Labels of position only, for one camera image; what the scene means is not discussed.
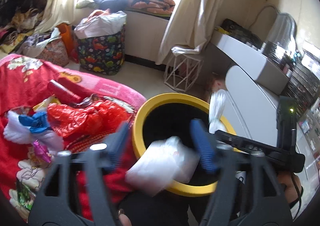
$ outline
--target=bed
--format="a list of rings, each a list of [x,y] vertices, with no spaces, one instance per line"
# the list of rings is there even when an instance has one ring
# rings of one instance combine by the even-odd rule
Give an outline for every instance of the bed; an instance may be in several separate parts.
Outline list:
[[[133,110],[133,115],[145,102],[145,98],[135,90],[114,81],[56,66],[50,62],[33,59],[17,54],[10,54],[0,60],[0,189],[7,200],[16,208],[23,219],[27,219],[28,210],[18,202],[16,191],[17,180],[32,185],[36,190],[41,186],[50,164],[39,163],[35,158],[31,145],[20,145],[7,141],[3,137],[6,126],[7,112],[14,110],[18,113],[28,113],[30,108],[48,98],[47,90],[50,80],[65,77],[73,84],[84,87],[86,93],[96,93],[107,96],[118,104],[125,103]],[[103,138],[92,138],[86,146]],[[125,183],[125,172],[134,164],[131,137],[128,140],[121,167],[106,176],[105,182],[110,189],[112,201],[120,202],[133,189]],[[85,193],[85,182],[80,180],[82,192],[79,194],[82,213],[87,219],[91,218],[90,208]]]

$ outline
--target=curtain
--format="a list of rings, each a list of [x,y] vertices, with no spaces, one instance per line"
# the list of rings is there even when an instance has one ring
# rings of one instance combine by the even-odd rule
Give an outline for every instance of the curtain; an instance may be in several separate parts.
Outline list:
[[[222,0],[181,0],[164,33],[156,64],[161,64],[175,45],[187,46],[185,50],[181,48],[175,54],[199,54],[211,38],[221,2]]]
[[[74,21],[75,0],[47,0],[42,22],[36,27],[36,33],[46,32],[58,24]]]

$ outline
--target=folded blanket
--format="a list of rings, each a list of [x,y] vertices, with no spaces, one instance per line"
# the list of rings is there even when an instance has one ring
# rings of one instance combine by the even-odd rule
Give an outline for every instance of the folded blanket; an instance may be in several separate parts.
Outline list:
[[[173,0],[128,0],[128,7],[170,15],[175,7],[175,2]]]

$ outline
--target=cable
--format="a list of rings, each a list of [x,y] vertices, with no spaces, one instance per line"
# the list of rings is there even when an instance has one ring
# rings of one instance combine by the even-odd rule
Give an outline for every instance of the cable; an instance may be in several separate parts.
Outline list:
[[[297,183],[296,183],[296,181],[295,181],[295,179],[294,179],[294,173],[292,173],[292,172],[291,172],[291,180],[292,180],[292,182],[293,182],[294,188],[295,188],[296,191],[297,191],[297,195],[298,195],[298,199],[299,199],[299,208],[298,208],[298,211],[297,211],[296,215],[295,215],[294,218],[293,218],[293,220],[295,220],[296,217],[297,217],[298,214],[299,214],[302,201],[301,201],[301,194],[300,194],[299,188],[298,188]]]

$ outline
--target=clothes pile on bed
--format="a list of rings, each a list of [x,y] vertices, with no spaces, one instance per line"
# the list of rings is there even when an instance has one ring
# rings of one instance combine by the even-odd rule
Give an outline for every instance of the clothes pile on bed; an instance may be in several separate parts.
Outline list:
[[[42,20],[47,0],[2,0],[0,3],[0,50],[17,50]]]
[[[129,10],[156,16],[170,16],[175,2],[173,0],[78,0],[76,7],[110,9],[111,13]]]
[[[102,142],[132,121],[145,98],[125,85],[17,54],[0,60],[0,73],[0,190],[27,219],[57,152]],[[135,161],[129,136],[122,164],[104,176],[115,204],[133,190],[124,177]],[[82,172],[77,181],[82,216],[92,219]]]

